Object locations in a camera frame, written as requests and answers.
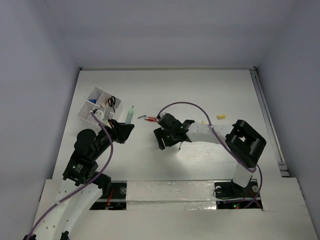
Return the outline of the green highlighter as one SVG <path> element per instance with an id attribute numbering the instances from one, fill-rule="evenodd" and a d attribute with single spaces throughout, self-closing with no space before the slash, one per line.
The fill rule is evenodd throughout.
<path id="1" fill-rule="evenodd" d="M 134 106 L 132 106 L 126 116 L 125 124 L 131 124 L 133 116 L 134 116 Z"/>

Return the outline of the black handled scissors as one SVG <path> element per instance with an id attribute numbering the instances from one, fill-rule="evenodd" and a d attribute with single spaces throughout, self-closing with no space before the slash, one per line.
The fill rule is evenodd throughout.
<path id="1" fill-rule="evenodd" d="M 116 104 L 116 98 L 112 95 L 107 100 L 108 105 L 112 108 L 113 112 L 115 112 L 115 104 Z"/>

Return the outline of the blue correction fluid bottle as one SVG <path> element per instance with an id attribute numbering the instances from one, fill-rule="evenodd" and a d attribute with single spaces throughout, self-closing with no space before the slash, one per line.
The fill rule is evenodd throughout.
<path id="1" fill-rule="evenodd" d="M 96 104 L 98 100 L 97 99 L 89 99 L 88 101 L 93 103 L 93 104 Z"/>

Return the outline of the yellow highlighter cap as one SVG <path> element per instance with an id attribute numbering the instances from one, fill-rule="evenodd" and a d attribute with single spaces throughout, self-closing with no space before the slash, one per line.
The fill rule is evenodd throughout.
<path id="1" fill-rule="evenodd" d="M 223 120 L 223 119 L 226 118 L 226 115 L 225 115 L 225 114 L 219 114 L 219 115 L 216 116 L 216 118 L 217 118 L 218 120 Z"/>

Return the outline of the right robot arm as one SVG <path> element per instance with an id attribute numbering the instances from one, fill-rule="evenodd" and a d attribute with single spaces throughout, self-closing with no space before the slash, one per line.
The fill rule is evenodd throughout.
<path id="1" fill-rule="evenodd" d="M 157 123 L 160 127 L 153 133 L 161 150 L 183 142 L 223 146 L 237 161 L 230 183 L 231 192 L 235 196 L 242 196 L 248 191 L 248 184 L 267 141 L 246 121 L 238 119 L 234 124 L 209 125 L 190 119 L 180 122 L 166 113 Z"/>

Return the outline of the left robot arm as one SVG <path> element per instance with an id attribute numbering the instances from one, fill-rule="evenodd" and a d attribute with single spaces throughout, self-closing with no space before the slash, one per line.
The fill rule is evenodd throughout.
<path id="1" fill-rule="evenodd" d="M 101 122 L 95 133 L 84 129 L 77 134 L 74 151 L 62 174 L 59 191 L 51 206 L 34 224 L 26 240 L 69 240 L 73 237 L 87 211 L 112 190 L 111 178 L 97 171 L 97 159 L 114 143 L 123 144 L 134 129 L 134 124 L 109 120 Z"/>

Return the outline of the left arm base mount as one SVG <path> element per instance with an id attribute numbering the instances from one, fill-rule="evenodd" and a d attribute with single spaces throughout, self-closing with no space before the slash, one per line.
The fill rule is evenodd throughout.
<path id="1" fill-rule="evenodd" d="M 90 210 L 126 210 L 127 182 L 113 181 L 110 176 L 101 174 L 92 185 L 102 189 L 102 196 L 91 206 Z"/>

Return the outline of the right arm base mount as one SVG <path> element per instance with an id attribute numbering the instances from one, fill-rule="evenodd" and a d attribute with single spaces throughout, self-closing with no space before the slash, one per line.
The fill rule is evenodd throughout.
<path id="1" fill-rule="evenodd" d="M 212 194 L 218 210 L 263 209 L 257 180 L 251 180 L 245 188 L 232 181 L 218 181 Z"/>

